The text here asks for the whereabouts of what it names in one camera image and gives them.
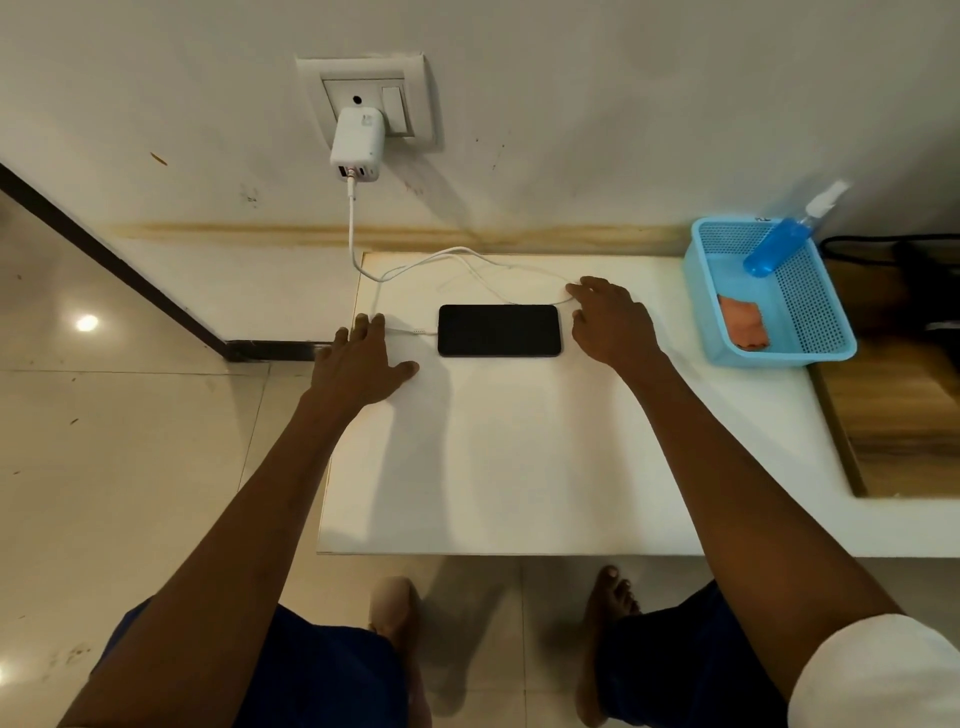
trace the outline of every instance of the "white spray nozzle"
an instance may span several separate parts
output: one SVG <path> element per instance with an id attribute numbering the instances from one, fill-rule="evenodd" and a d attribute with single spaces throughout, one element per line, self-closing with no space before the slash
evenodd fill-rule
<path id="1" fill-rule="evenodd" d="M 837 180 L 826 190 L 814 197 L 806 206 L 806 214 L 817 219 L 823 217 L 833 209 L 840 199 L 840 195 L 850 189 L 850 183 Z"/>

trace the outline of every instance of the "blue liquid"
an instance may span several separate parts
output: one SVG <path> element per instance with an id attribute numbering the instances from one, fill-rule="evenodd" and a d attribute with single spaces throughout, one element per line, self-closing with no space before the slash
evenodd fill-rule
<path id="1" fill-rule="evenodd" d="M 754 278 L 766 278 L 804 246 L 813 228 L 787 217 L 766 234 L 743 260 L 743 269 Z"/>

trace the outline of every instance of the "pant leg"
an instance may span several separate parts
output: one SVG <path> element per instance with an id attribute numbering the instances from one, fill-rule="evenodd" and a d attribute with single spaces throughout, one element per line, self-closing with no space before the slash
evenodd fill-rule
<path id="1" fill-rule="evenodd" d="M 677 607 L 618 621 L 595 668 L 604 711 L 631 725 L 786 726 L 786 702 L 716 582 Z"/>
<path id="2" fill-rule="evenodd" d="M 101 660 L 149 602 L 123 617 Z M 310 624 L 277 605 L 234 728 L 406 724 L 403 669 L 386 639 L 365 629 Z"/>

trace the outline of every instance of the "phone screen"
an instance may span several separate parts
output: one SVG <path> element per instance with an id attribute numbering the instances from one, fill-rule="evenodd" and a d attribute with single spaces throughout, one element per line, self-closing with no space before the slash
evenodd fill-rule
<path id="1" fill-rule="evenodd" d="M 552 305 L 442 305 L 440 356 L 557 356 L 560 314 Z"/>

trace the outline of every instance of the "person's left arm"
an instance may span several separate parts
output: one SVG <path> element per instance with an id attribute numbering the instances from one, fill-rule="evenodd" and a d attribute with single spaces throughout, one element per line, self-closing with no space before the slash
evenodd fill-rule
<path id="1" fill-rule="evenodd" d="M 364 405 L 418 368 L 389 365 L 382 315 L 337 332 L 270 453 L 91 674 L 61 727 L 233 723 L 330 453 Z"/>

